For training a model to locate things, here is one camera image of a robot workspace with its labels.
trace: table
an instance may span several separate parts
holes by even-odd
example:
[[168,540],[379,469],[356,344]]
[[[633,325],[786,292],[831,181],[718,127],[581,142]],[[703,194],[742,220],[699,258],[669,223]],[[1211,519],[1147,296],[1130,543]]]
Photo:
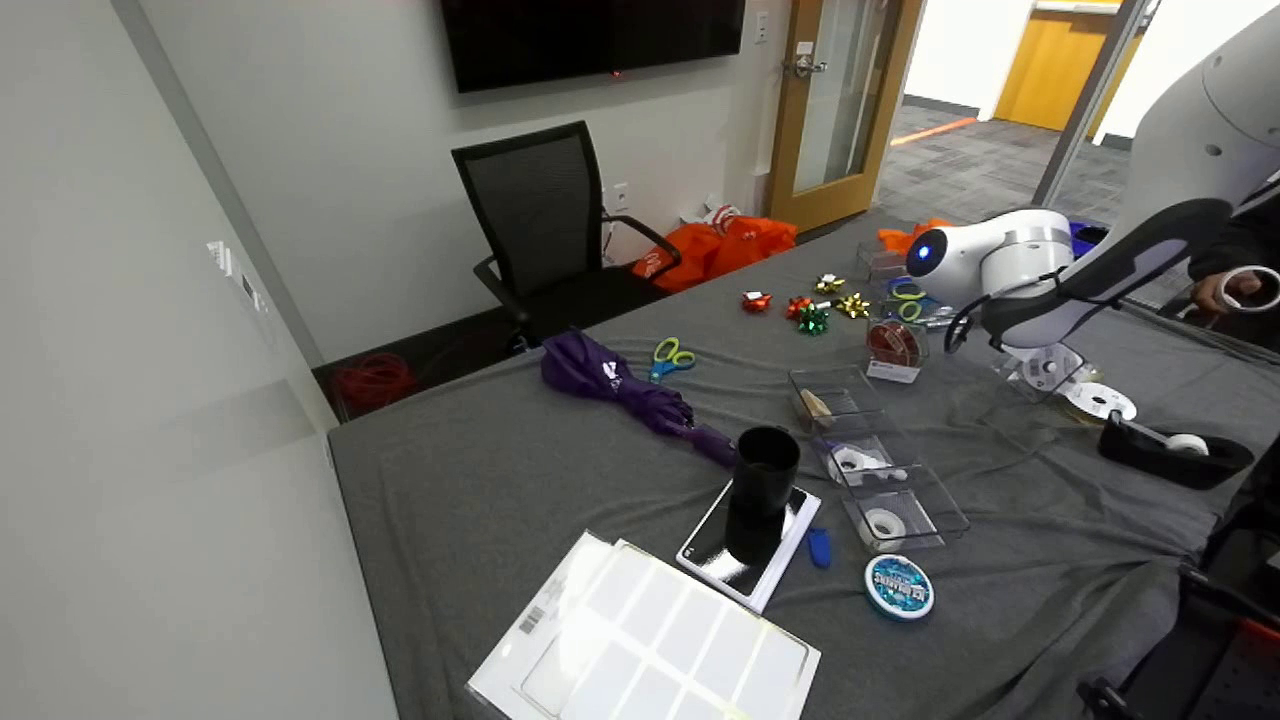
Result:
[[[817,239],[718,284],[592,327],[645,373],[675,332],[699,353],[669,383],[695,420],[738,437],[797,427],[793,370],[864,360],[864,325],[831,316],[799,336],[781,316],[744,316],[742,292],[777,302],[821,271],[855,276],[861,239]],[[1072,342],[1103,382],[1170,427],[1216,427],[1252,454],[1276,437],[1276,370],[1109,311]],[[470,677],[538,583],[590,528],[666,560],[708,507],[725,474],[662,441],[614,403],[557,396],[540,353],[414,396],[333,434],[340,489],[375,607],[402,718],[492,718]],[[829,571],[797,558],[770,622],[823,653],[806,718],[1081,718],[1076,681],[1123,681],[1175,622],[1175,568],[1203,550],[1236,479],[1189,492],[1097,458],[1097,434],[987,370],[982,332],[962,357],[931,353],[885,415],[929,460],[972,528],[915,553],[942,602],[923,623],[885,622],[861,591],[870,553],[835,502],[817,518],[835,536]],[[821,497],[811,454],[806,485]]]

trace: orange object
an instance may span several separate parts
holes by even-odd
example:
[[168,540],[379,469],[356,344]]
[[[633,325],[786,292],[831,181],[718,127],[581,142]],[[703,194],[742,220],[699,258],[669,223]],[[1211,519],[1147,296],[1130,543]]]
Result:
[[945,223],[942,216],[919,220],[915,230],[880,230],[875,239],[885,249],[885,258],[908,258],[908,249],[931,233],[937,223]]
[[679,249],[679,263],[662,271],[669,258],[653,249],[633,263],[633,276],[653,279],[662,271],[653,279],[662,292],[684,292],[711,276],[797,249],[797,233],[797,223],[771,216],[725,216],[718,223],[679,223],[675,233],[669,233],[669,243]]
[[708,279],[789,249],[797,249],[797,223],[771,216],[729,216],[722,220],[722,249],[708,263]]
[[807,311],[807,296],[789,302],[789,320],[799,320]]

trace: white paper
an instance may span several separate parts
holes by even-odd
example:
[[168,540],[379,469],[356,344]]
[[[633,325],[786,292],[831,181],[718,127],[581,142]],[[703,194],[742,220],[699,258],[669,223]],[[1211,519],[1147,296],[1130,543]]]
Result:
[[821,653],[633,543],[581,536],[473,693],[517,720],[799,718]]

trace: television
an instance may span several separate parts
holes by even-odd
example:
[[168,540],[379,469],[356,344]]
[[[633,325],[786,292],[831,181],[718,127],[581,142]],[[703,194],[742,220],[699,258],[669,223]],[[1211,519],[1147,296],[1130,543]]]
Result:
[[744,0],[442,0],[462,91],[738,55]]

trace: white wall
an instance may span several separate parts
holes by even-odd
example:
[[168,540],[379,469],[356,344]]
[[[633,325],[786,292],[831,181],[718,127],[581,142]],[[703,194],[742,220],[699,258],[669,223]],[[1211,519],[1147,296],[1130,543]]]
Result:
[[733,62],[457,96],[436,0],[146,7],[321,360],[492,309],[452,146],[584,118],[638,216],[666,230],[708,195],[752,204],[789,28],[786,0],[750,0]]
[[0,718],[391,718],[318,388],[112,7],[0,4],[0,96]]
[[1143,114],[1210,53],[1261,22],[1280,0],[1162,0],[1162,14],[1137,47],[1117,101],[1097,137],[1134,137]]
[[929,0],[908,96],[997,114],[1032,0]]

